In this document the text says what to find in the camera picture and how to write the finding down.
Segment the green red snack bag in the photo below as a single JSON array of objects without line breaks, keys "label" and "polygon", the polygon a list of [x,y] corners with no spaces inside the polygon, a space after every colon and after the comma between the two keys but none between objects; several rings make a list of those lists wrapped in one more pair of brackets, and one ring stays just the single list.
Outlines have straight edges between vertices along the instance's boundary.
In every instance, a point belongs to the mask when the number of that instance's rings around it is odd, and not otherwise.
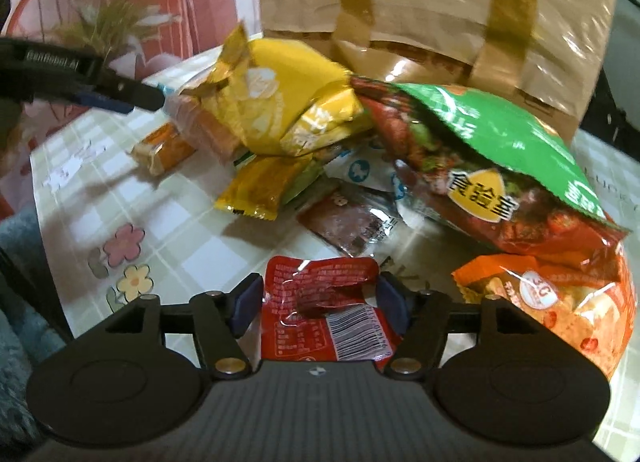
[{"label": "green red snack bag", "polygon": [[588,257],[628,235],[562,138],[524,108],[453,84],[350,84],[405,186],[471,237],[511,254]]}]

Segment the checked Lucky tablecloth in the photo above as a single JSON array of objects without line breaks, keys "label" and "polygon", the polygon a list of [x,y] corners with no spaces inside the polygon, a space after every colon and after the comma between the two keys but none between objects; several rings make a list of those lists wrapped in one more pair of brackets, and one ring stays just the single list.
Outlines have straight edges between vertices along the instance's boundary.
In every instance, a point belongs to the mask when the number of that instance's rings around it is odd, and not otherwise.
[{"label": "checked Lucky tablecloth", "polygon": [[[264,272],[274,255],[323,259],[337,251],[298,225],[289,207],[276,221],[236,218],[217,211],[214,198],[230,179],[228,169],[196,153],[163,178],[150,178],[129,155],[134,144],[165,124],[163,112],[135,110],[128,116],[88,110],[40,144],[30,156],[32,185],[47,260],[72,336],[108,315],[108,303],[126,303],[116,283],[131,273],[147,274],[164,304],[186,303],[192,295],[230,291],[250,271]],[[572,142],[605,210],[634,229],[625,246],[639,292],[639,164],[579,130]],[[411,289],[425,283],[459,292],[450,272],[486,254],[474,241],[438,223],[429,235],[399,222],[395,235],[373,252],[383,269]],[[103,245],[116,241],[124,252],[109,259]],[[612,458],[639,457],[639,317],[614,378],[612,401],[596,442]]]}]

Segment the orange snack bag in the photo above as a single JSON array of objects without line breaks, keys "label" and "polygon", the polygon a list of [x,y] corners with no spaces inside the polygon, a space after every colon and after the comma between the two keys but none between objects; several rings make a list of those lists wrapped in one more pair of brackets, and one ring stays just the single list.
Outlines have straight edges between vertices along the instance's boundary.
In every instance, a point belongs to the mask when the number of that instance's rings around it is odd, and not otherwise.
[{"label": "orange snack bag", "polygon": [[582,272],[533,256],[478,256],[452,273],[469,304],[509,300],[612,378],[634,332],[637,296],[617,246],[603,270]]}]

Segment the orange biscuit packet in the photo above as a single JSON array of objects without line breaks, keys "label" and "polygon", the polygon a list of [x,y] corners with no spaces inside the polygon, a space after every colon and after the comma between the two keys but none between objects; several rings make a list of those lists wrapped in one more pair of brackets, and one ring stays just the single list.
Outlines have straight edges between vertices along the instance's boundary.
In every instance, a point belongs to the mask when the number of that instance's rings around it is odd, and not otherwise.
[{"label": "orange biscuit packet", "polygon": [[166,123],[139,141],[130,151],[132,159],[152,177],[160,177],[195,153],[173,123]]}]

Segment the cardboard box with plastic liner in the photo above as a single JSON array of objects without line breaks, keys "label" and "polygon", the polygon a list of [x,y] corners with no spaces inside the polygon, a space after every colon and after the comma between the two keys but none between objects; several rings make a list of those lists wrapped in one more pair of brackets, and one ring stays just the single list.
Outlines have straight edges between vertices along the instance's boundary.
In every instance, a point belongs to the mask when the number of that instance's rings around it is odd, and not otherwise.
[{"label": "cardboard box with plastic liner", "polygon": [[379,80],[460,84],[573,139],[616,0],[260,0],[268,37],[306,42]]}]

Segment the red snack packet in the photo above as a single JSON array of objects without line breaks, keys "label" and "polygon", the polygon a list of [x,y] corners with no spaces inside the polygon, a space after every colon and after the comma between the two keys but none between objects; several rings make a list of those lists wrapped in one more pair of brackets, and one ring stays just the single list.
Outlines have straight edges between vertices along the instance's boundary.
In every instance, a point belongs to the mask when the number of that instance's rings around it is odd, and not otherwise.
[{"label": "red snack packet", "polygon": [[371,258],[272,257],[260,314],[262,359],[384,367],[399,336],[373,304],[379,274]]}]

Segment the yellow green small packet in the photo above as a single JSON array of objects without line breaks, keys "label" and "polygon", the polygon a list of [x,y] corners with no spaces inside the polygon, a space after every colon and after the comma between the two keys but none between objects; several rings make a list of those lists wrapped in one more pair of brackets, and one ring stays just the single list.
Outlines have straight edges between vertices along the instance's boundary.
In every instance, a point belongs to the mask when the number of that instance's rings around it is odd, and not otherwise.
[{"label": "yellow green small packet", "polygon": [[281,208],[321,175],[311,156],[257,156],[238,170],[214,208],[240,216],[274,220]]}]

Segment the white blue small packet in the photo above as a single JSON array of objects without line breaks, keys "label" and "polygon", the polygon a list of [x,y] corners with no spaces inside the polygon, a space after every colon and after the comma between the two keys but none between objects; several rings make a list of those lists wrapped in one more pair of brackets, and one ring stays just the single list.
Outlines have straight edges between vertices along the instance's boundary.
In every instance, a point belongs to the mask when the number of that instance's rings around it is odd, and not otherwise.
[{"label": "white blue small packet", "polygon": [[408,189],[378,139],[367,139],[341,151],[329,160],[324,171],[330,178],[389,194],[405,224],[415,230],[424,229],[426,218],[420,211],[422,206],[414,208]]}]

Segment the dark red jerky packet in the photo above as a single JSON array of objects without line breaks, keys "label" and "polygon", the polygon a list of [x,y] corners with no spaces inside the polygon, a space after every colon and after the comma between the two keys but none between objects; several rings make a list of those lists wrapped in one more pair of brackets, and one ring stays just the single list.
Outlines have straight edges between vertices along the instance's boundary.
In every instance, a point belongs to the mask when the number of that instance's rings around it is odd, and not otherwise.
[{"label": "dark red jerky packet", "polygon": [[341,183],[308,204],[297,220],[338,251],[356,257],[385,241],[399,215],[388,193]]}]

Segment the yellow chip bag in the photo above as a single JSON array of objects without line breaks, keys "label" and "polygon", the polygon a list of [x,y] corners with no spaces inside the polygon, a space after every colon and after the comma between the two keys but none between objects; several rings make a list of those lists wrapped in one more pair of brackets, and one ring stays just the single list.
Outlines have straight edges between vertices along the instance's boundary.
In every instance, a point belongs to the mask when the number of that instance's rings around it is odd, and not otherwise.
[{"label": "yellow chip bag", "polygon": [[372,128],[347,68],[301,41],[250,39],[244,24],[208,74],[184,87],[202,82],[226,83],[218,119],[256,155],[303,156]]}]

